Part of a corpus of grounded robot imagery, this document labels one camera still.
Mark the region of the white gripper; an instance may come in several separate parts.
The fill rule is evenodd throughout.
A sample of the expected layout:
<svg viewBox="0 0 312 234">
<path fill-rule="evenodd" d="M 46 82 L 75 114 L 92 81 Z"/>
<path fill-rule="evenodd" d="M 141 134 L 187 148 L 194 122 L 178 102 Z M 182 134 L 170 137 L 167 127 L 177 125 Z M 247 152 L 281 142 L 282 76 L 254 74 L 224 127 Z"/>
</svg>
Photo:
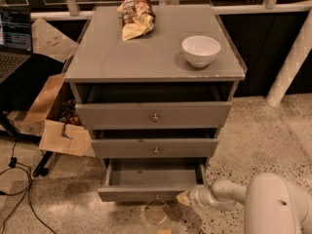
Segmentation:
<svg viewBox="0 0 312 234">
<path fill-rule="evenodd" d="M 186 190 L 176 196 L 177 201 L 184 206 L 214 207 L 217 203 L 216 197 L 209 186 L 197 185 L 190 191 Z"/>
</svg>

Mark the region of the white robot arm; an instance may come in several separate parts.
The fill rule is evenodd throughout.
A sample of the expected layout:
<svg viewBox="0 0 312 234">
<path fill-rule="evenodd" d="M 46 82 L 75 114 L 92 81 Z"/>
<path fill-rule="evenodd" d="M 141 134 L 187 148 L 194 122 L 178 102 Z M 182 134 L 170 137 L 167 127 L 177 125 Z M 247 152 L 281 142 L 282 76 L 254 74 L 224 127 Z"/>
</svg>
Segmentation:
<svg viewBox="0 0 312 234">
<path fill-rule="evenodd" d="M 255 175 L 247 186 L 218 179 L 176 198 L 184 206 L 221 211 L 243 205 L 244 234 L 312 234 L 312 196 L 279 175 Z"/>
</svg>

